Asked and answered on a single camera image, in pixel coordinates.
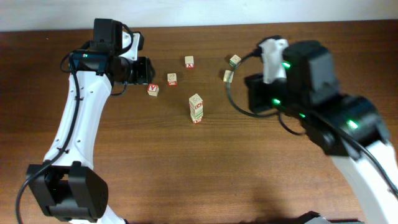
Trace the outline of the red bottom picture block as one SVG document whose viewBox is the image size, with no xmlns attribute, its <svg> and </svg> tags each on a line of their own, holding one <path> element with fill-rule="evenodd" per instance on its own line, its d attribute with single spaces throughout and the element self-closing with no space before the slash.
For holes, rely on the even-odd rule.
<svg viewBox="0 0 398 224">
<path fill-rule="evenodd" d="M 197 93 L 191 96 L 188 102 L 191 110 L 197 110 L 203 106 L 203 99 Z"/>
</svg>

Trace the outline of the red letter I block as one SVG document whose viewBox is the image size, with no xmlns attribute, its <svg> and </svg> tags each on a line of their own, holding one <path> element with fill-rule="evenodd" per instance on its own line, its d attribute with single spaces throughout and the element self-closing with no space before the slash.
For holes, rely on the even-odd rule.
<svg viewBox="0 0 398 224">
<path fill-rule="evenodd" d="M 198 108 L 190 107 L 190 113 L 198 114 L 203 111 L 203 106 L 200 106 Z"/>
</svg>

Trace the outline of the butterfly picture block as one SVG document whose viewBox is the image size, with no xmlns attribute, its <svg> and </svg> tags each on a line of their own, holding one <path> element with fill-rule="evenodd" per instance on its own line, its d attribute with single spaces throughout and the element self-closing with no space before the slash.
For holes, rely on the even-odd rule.
<svg viewBox="0 0 398 224">
<path fill-rule="evenodd" d="M 201 117 L 201 118 L 192 119 L 192 122 L 193 122 L 194 124 L 200 123 L 200 122 L 202 122 L 202 121 L 203 121 L 203 118 L 202 118 L 202 117 Z"/>
</svg>

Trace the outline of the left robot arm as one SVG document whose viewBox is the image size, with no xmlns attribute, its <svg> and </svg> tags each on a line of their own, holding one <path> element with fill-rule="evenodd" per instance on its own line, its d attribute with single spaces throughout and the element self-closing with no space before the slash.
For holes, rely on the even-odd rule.
<svg viewBox="0 0 398 224">
<path fill-rule="evenodd" d="M 101 114 L 114 84 L 148 85 L 155 71 L 138 56 L 143 43 L 92 41 L 62 59 L 68 64 L 67 102 L 54 142 L 41 164 L 31 164 L 16 198 L 29 188 L 42 213 L 68 223 L 127 223 L 109 206 L 107 183 L 94 172 L 93 154 Z"/>
</svg>

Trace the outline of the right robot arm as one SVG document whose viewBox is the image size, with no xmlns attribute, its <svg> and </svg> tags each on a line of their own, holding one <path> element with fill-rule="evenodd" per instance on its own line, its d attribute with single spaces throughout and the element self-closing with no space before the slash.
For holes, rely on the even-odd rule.
<svg viewBox="0 0 398 224">
<path fill-rule="evenodd" d="M 331 52 L 316 40 L 271 37 L 254 51 L 263 72 L 245 79 L 254 114 L 300 121 L 351 186 L 369 223 L 397 222 L 397 160 L 390 133 L 365 97 L 341 92 Z"/>
</svg>

